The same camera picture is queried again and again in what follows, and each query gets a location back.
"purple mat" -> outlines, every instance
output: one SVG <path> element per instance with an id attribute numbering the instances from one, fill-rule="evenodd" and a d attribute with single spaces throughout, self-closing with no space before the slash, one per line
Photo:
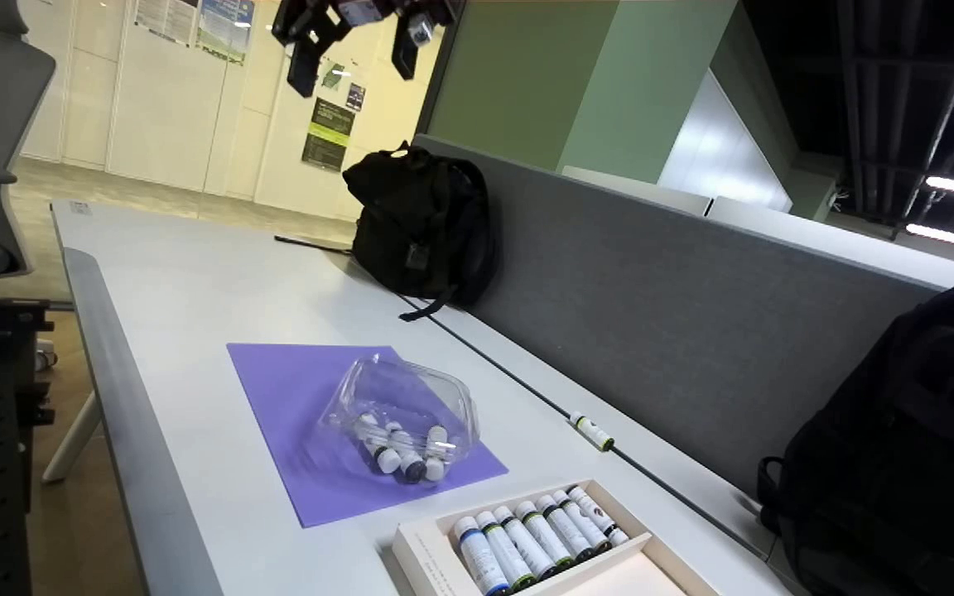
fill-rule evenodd
<path id="1" fill-rule="evenodd" d="M 368 454 L 341 430 L 318 424 L 338 381 L 358 358 L 398 358 L 391 348 L 345 344 L 229 344 L 252 414 L 268 440 L 285 493 L 301 526 L 321 526 L 441 490 L 477 483 L 507 467 L 477 444 L 441 483 L 398 483 L 371 473 Z M 441 401 L 414 377 L 414 397 Z"/>

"cubicle partition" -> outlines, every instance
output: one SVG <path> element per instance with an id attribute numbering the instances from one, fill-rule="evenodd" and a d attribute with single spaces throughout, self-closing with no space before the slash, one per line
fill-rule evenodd
<path id="1" fill-rule="evenodd" d="M 914 281 L 553 172 L 484 169 L 504 265 L 477 318 L 755 493 L 755 467 L 831 397 Z"/>

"black bag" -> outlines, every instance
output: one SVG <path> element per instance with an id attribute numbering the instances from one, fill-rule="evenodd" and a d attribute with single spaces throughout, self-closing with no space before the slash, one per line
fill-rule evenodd
<path id="1" fill-rule="evenodd" d="M 759 500 L 818 596 L 954 596 L 954 288 L 901 315 L 762 460 Z"/>
<path id="2" fill-rule="evenodd" d="M 407 321 L 444 301 L 470 305 L 490 281 L 497 242 L 484 175 L 474 162 L 427 149 L 371 152 L 345 172 L 364 205 L 351 258 L 384 288 L 434 298 Z"/>

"wooden box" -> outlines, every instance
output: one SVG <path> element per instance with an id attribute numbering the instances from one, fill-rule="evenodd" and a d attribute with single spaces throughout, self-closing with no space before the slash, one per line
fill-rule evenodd
<path id="1" fill-rule="evenodd" d="M 649 526 L 643 526 L 623 503 L 616 503 L 600 483 L 580 483 L 613 520 L 629 533 L 626 543 L 583 560 L 550 579 L 540 579 L 523 596 L 706 596 L 712 586 L 689 570 Z M 520 500 L 533 500 L 540 493 L 553 493 L 563 487 L 547 487 L 537 493 L 517 493 L 510 500 L 457 510 L 437 520 L 404 523 L 391 543 L 401 560 L 417 596 L 480 596 L 480 586 L 470 579 L 454 540 L 451 526 L 460 517 L 477 517 L 480 510 L 494 510 L 500 503 L 513 507 Z"/>

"small bottle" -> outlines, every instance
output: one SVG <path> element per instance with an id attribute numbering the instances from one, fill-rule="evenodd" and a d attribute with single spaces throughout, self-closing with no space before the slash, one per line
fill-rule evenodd
<path id="1" fill-rule="evenodd" d="M 447 427 L 434 424 L 434 427 L 424 434 L 424 457 L 451 460 L 451 454 L 454 454 L 454 444 L 447 440 Z"/>
<path id="2" fill-rule="evenodd" d="M 570 550 L 563 546 L 563 540 L 553 533 L 553 526 L 547 523 L 547 517 L 537 510 L 533 500 L 517 503 L 513 510 L 520 517 L 520 523 L 537 536 L 537 543 L 543 546 L 543 553 L 553 560 L 553 570 L 566 570 L 573 563 Z"/>
<path id="3" fill-rule="evenodd" d="M 454 523 L 454 543 L 484 596 L 507 596 L 510 583 L 474 517 Z"/>
<path id="4" fill-rule="evenodd" d="M 454 454 L 454 444 L 447 440 L 447 427 L 434 424 L 424 434 L 424 480 L 431 483 L 444 480 L 451 454 Z"/>
<path id="5" fill-rule="evenodd" d="M 364 450 L 371 454 L 371 460 L 381 473 L 401 470 L 401 454 L 394 447 L 388 447 L 388 430 L 378 427 L 374 414 L 361 414 L 354 421 L 351 434 L 364 444 Z"/>
<path id="6" fill-rule="evenodd" d="M 407 483 L 417 483 L 424 480 L 424 460 L 421 454 L 414 450 L 414 437 L 401 427 L 401 424 L 388 424 L 388 447 L 394 447 L 401 454 L 401 477 Z"/>
<path id="7" fill-rule="evenodd" d="M 560 507 L 553 503 L 550 493 L 543 493 L 543 497 L 537 500 L 537 507 L 543 510 L 547 523 L 550 523 L 553 533 L 570 546 L 570 553 L 573 553 L 576 560 L 586 560 L 586 556 L 593 553 L 593 546 L 586 543 L 586 536 L 580 533 L 580 526 L 566 517 L 566 510 L 560 510 Z"/>
<path id="8" fill-rule="evenodd" d="M 576 500 L 580 510 L 610 536 L 613 546 L 619 546 L 619 543 L 629 540 L 629 533 L 623 533 L 623 530 L 616 526 L 616 520 L 613 520 L 580 483 L 570 487 L 566 493 L 570 493 L 570 500 Z"/>
<path id="9" fill-rule="evenodd" d="M 543 546 L 533 540 L 533 533 L 510 513 L 510 507 L 497 507 L 497 523 L 507 530 L 507 536 L 520 550 L 523 563 L 530 563 L 533 579 L 540 579 L 553 570 L 553 560 L 543 553 Z"/>
<path id="10" fill-rule="evenodd" d="M 510 536 L 504 533 L 500 520 L 490 510 L 477 513 L 477 526 L 484 530 L 490 553 L 497 553 L 507 583 L 513 589 L 530 586 L 533 583 L 533 570 L 530 563 L 523 563 L 523 556 L 517 553 L 517 546 L 510 543 Z"/>
<path id="11" fill-rule="evenodd" d="M 576 530 L 593 550 L 610 550 L 610 536 L 590 517 L 583 517 L 583 510 L 566 497 L 566 490 L 553 490 L 553 500 L 566 510 L 566 517 L 576 523 Z"/>

